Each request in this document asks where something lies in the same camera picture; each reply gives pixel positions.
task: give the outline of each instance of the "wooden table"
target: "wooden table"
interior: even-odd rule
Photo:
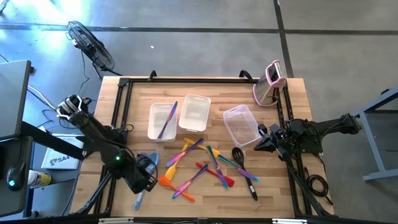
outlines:
[[[102,124],[111,123],[118,83],[119,77],[104,77],[95,109],[95,117]],[[303,79],[290,78],[288,84],[294,116],[312,119]],[[202,135],[187,134],[181,128],[177,128],[177,137],[174,142],[154,143],[150,141],[147,137],[147,128],[151,104],[173,103],[177,100],[179,102],[178,116],[180,116],[182,103],[187,94],[211,98],[211,109],[205,133]],[[194,141],[204,138],[203,145],[211,145],[213,149],[220,150],[223,156],[233,161],[231,150],[234,144],[223,124],[223,112],[237,105],[247,105],[258,123],[264,123],[266,126],[279,123],[276,106],[262,108],[256,104],[252,94],[252,84],[135,83],[132,88],[127,119],[127,124],[134,125],[134,131],[129,133],[127,146],[135,154],[158,152],[160,174],[165,174],[166,163],[181,151],[185,144],[184,138],[190,138]],[[284,97],[282,97],[282,105],[285,109]],[[118,118],[121,118],[121,113],[122,110],[120,110]],[[251,197],[244,177],[235,169],[220,161],[219,164],[224,175],[235,180],[234,186],[230,189],[222,187],[220,180],[215,176],[204,173],[187,189],[187,192],[194,196],[196,202],[193,203],[182,196],[172,199],[174,191],[157,184],[151,192],[145,194],[140,209],[135,211],[134,203],[137,195],[134,195],[124,180],[121,179],[116,184],[112,216],[294,217],[286,164],[278,159],[276,153],[254,151],[254,145],[255,143],[250,144],[242,150],[245,154],[246,169],[260,179],[259,182],[254,182],[258,201],[254,201]],[[195,165],[196,162],[209,164],[209,167],[214,169],[213,162],[207,152],[196,149],[182,158],[177,166],[177,172],[172,179],[172,183],[179,186],[193,177],[199,170]],[[326,178],[322,164],[313,155],[304,154],[303,163],[310,174],[318,174]],[[83,161],[71,212],[81,208],[97,187],[101,165],[99,153],[94,153]],[[300,207],[304,211],[302,193],[298,190],[297,194]],[[106,197],[103,197],[102,209],[105,207],[105,199]],[[333,207],[328,204],[325,198],[317,199],[328,212],[333,213]]]

